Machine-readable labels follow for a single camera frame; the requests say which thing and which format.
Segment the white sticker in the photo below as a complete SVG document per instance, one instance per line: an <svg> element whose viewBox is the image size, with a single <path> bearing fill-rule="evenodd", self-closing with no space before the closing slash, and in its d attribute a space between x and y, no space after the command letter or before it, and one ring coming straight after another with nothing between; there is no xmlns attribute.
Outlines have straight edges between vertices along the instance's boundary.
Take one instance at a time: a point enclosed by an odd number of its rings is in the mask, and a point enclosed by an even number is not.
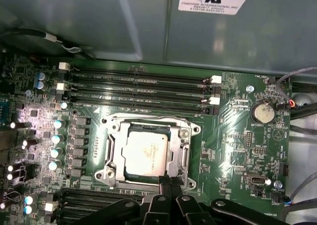
<svg viewBox="0 0 317 225"><path fill-rule="evenodd" d="M246 0L179 0L178 10L235 15Z"/></svg>

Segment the wire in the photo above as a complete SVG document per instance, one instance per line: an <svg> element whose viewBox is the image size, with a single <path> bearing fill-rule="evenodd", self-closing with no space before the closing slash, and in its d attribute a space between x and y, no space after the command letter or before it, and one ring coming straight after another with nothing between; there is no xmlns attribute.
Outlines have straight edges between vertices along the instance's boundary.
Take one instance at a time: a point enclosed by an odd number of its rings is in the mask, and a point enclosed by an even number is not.
<svg viewBox="0 0 317 225"><path fill-rule="evenodd" d="M289 196L289 198L291 200L294 200L295 196L306 186L308 185L310 182L312 182L313 180L315 180L317 178L317 172L311 174L310 176L308 176L295 190L294 192Z"/></svg>
<svg viewBox="0 0 317 225"><path fill-rule="evenodd" d="M302 128L295 125L290 125L289 129L294 132L303 133L307 135L317 135L317 130L309 129L309 128Z"/></svg>
<svg viewBox="0 0 317 225"><path fill-rule="evenodd" d="M309 199L292 204L282 209L281 220L284 222L290 212L317 208L317 199Z"/></svg>
<svg viewBox="0 0 317 225"><path fill-rule="evenodd" d="M20 197L20 199L19 199L19 200L16 200L16 199L12 199L12 198L9 198L9 197L8 197L8 195L13 194L13 193L18 194L19 197ZM6 198L6 199L8 199L8 200L11 200L11 201L14 201L14 202L20 202L20 201L22 201L22 195L21 195L19 192L17 192L17 191L12 191L12 192L10 192L10 193L5 194L5 195L4 195L4 198Z"/></svg>
<svg viewBox="0 0 317 225"><path fill-rule="evenodd" d="M303 69L299 69L299 70L294 70L292 72L289 72L287 73L286 75L283 75L277 82L276 82L276 89L278 90L278 92L280 93L281 96L283 96L287 101L290 101L291 98L287 95L287 93L282 89L281 87L281 83L293 76L293 75L297 75L297 74L300 74L300 73L304 73L304 72L308 72L308 71L311 71L311 70L317 70L317 66L312 66L312 67L307 67L307 68L303 68Z"/></svg>

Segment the capacitor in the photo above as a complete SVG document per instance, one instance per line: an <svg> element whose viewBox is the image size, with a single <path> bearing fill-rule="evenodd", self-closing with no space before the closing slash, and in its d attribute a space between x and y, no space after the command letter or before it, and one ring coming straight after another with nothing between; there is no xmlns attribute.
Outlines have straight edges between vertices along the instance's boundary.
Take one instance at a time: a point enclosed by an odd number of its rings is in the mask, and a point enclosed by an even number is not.
<svg viewBox="0 0 317 225"><path fill-rule="evenodd" d="M60 168L62 165L60 160L55 160L49 164L49 170L56 170L57 168Z"/></svg>
<svg viewBox="0 0 317 225"><path fill-rule="evenodd" d="M11 127L12 129L22 129L22 128L27 128L28 125L27 125L27 123L25 123L25 122L12 122L12 123L10 124L10 127Z"/></svg>
<svg viewBox="0 0 317 225"><path fill-rule="evenodd" d="M275 117L275 111L269 101L263 101L255 104L251 109L251 118L256 123L267 124L272 122Z"/></svg>
<svg viewBox="0 0 317 225"><path fill-rule="evenodd" d="M51 157L57 158L63 154L63 149L60 147L57 147L57 148L51 150L50 154L51 154Z"/></svg>
<svg viewBox="0 0 317 225"><path fill-rule="evenodd" d="M22 162L9 165L9 166L8 166L8 172L16 171L16 170L20 169L20 167L21 167L22 165L23 165Z"/></svg>
<svg viewBox="0 0 317 225"><path fill-rule="evenodd" d="M49 88L48 84L47 83L44 83L43 81L39 81L37 84L36 84L36 88L39 89L39 90L47 90Z"/></svg>
<svg viewBox="0 0 317 225"><path fill-rule="evenodd" d="M59 135L54 135L52 138L51 138L52 142L54 144L57 144L57 143L60 143L60 142L63 142L65 140L65 137L61 134Z"/></svg>
<svg viewBox="0 0 317 225"><path fill-rule="evenodd" d="M55 120L53 123L54 128L59 129L66 126L65 120Z"/></svg>
<svg viewBox="0 0 317 225"><path fill-rule="evenodd" d="M273 186L275 189L281 189L281 188L283 188L283 183L279 180L276 180L276 181L274 181Z"/></svg>
<svg viewBox="0 0 317 225"><path fill-rule="evenodd" d="M32 95L33 95L33 91L32 90L25 91L25 96L26 97L31 97Z"/></svg>
<svg viewBox="0 0 317 225"><path fill-rule="evenodd" d="M20 177L20 171L19 170L15 171L15 172L12 172L12 173L10 173L10 174L8 174L6 176L6 178L8 180L13 180L13 179L16 179L16 178L19 178L19 177Z"/></svg>
<svg viewBox="0 0 317 225"><path fill-rule="evenodd" d="M31 205L38 200L39 196L37 194L31 194L24 199L26 205Z"/></svg>
<svg viewBox="0 0 317 225"><path fill-rule="evenodd" d="M47 76L45 73L40 72L38 74L38 79L45 82L45 81L48 81L50 79L50 77Z"/></svg>
<svg viewBox="0 0 317 225"><path fill-rule="evenodd" d="M36 139L24 139L22 145L25 147L33 146L38 144L38 140Z"/></svg>
<svg viewBox="0 0 317 225"><path fill-rule="evenodd" d="M71 104L63 102L63 103L60 104L60 107L61 107L62 110L68 110L68 109L70 109Z"/></svg>
<svg viewBox="0 0 317 225"><path fill-rule="evenodd" d="M31 214L32 212L35 212L36 208L37 208L36 204L27 205L24 207L23 212L25 214Z"/></svg>

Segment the green circuit board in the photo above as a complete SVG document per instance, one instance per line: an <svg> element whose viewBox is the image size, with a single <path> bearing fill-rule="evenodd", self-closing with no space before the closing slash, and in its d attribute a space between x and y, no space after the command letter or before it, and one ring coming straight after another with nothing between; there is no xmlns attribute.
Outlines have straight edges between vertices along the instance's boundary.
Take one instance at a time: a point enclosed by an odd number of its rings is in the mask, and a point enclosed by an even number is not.
<svg viewBox="0 0 317 225"><path fill-rule="evenodd" d="M286 187L287 173L281 171L281 166L287 165L290 113L287 108L277 108L277 105L285 102L276 91L276 86L269 82L271 76L83 59L53 58L45 64L14 55L6 55L3 59L3 65L12 67L12 78L9 81L15 83L14 94L2 96L10 102L7 125L13 118L30 122L31 129L35 130L35 137L39 139L36 147L28 151L21 150L21 140L30 132L29 129L19 131L16 148L10 151L8 163L22 160L38 165L36 177L25 183L23 197L31 193L44 194L43 191L58 192L64 187L123 195L144 196L153 193L110 188L94 178L95 172L105 165L107 152L107 131L101 123L102 119L114 113L136 113L185 118L201 127L201 133L192 137L189 154L188 177L197 186L185 193L206 205L214 199L225 198L273 217L278 217L284 207L272 201L270 195L272 192L283 193ZM61 61L72 66L67 74L74 74L73 78L59 78L58 63ZM113 71L114 75L122 72L125 74L121 77L122 85L115 86L117 91L136 87L136 84L124 85L128 78L146 74L147 80L137 81L142 89L138 91L139 94L131 94L131 98L136 100L128 101L122 95L104 95L103 89L106 90L106 80L109 79L101 76L105 71ZM36 89L37 75L40 72L49 76L49 80L45 82L48 87L45 91ZM196 93L199 86L191 88L194 85L192 83L177 84L175 80L162 80L164 77L179 77L182 82L186 78L210 79L212 76L221 77L221 80L215 84L217 92L212 95L219 99L219 103L211 107L201 106L200 97ZM67 100L73 97L68 109L61 108L61 102L67 101L66 99L59 100L56 95L51 94L51 89L56 89L60 82L68 86ZM173 99L169 93L171 89L175 89ZM291 93L291 83L284 82L284 89ZM25 96L27 90L32 91L31 96ZM14 106L17 103L23 103L24 109L16 110ZM262 104L274 109L273 120L267 123L258 122L252 116L254 108ZM206 113L204 109L207 108L212 110ZM37 115L31 116L32 111L37 111ZM74 149L68 140L76 128L72 122L79 118L90 119L89 125L84 126L89 134L82 134L89 139L84 147L87 149L85 165L82 176L67 177L71 174L73 157L70 152ZM55 129L52 123L55 119L65 120L66 127ZM50 133L51 136L62 134L66 138L65 142L58 144L65 153L60 158L63 166L56 171L49 170L49 163L52 161L50 150L56 145L50 138L44 138L44 133ZM265 176L266 184L254 186L246 178L248 173ZM282 183L282 188L274 187L276 181ZM44 209L45 202L45 196L40 196L36 210L29 215L23 213L23 202L12 205L5 211L7 217L4 224L45 224L43 214L38 213L38 210Z"/></svg>

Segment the black dimm slot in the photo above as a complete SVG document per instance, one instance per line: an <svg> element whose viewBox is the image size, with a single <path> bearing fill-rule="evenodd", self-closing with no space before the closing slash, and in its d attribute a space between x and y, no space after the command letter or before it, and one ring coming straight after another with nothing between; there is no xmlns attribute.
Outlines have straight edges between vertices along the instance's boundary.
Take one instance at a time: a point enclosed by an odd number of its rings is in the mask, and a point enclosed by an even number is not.
<svg viewBox="0 0 317 225"><path fill-rule="evenodd" d="M124 71L115 71L115 70L103 70L103 69L82 69L79 72L80 74L107 74L107 75L115 75L115 76L123 76L123 77L143 77L143 78L152 78L158 80L170 80L170 81L182 81L184 83L192 83L192 84L202 84L203 78L196 77L186 77L186 76L171 76L171 75L163 75L163 74L150 74L143 72L124 72Z"/></svg>
<svg viewBox="0 0 317 225"><path fill-rule="evenodd" d="M199 92L203 92L205 87L203 85L162 85L162 84L155 84L155 83L146 83L146 82L133 82L133 81L123 81L123 80L111 80L111 79L96 79L96 78L77 78L73 81L74 83L91 83L91 84L100 84L100 83L118 83L120 86L133 86L133 87L150 87L152 89L158 89L158 90L177 90L181 93L191 93L191 90L193 91L193 94L198 94Z"/></svg>
<svg viewBox="0 0 317 225"><path fill-rule="evenodd" d="M116 106L116 107L127 107L133 109L152 109L158 111L171 111L171 112L180 112L180 113L197 113L204 114L203 108L195 109L195 108L181 108L181 107L166 107L164 105L159 105L160 107L155 107L151 104L139 104L135 102L122 102L122 101L111 101L111 100L100 100L100 99L85 99L85 98L77 98L75 103L83 103L83 104L93 104L93 105L107 105L107 106Z"/></svg>
<svg viewBox="0 0 317 225"><path fill-rule="evenodd" d="M150 95L149 94L142 94L142 93L114 93L114 92L107 92L107 91L95 91L95 90L82 90L78 89L78 91L75 91L74 93L79 93L83 95L91 95L93 93L97 92L98 95L103 96L112 96L112 97L123 97L123 98L134 98L138 100L147 100L147 101L161 101L161 102L171 102L171 103L180 103L180 104L195 104L199 105L201 103L201 99L197 98L176 98L173 96L158 96L156 94Z"/></svg>

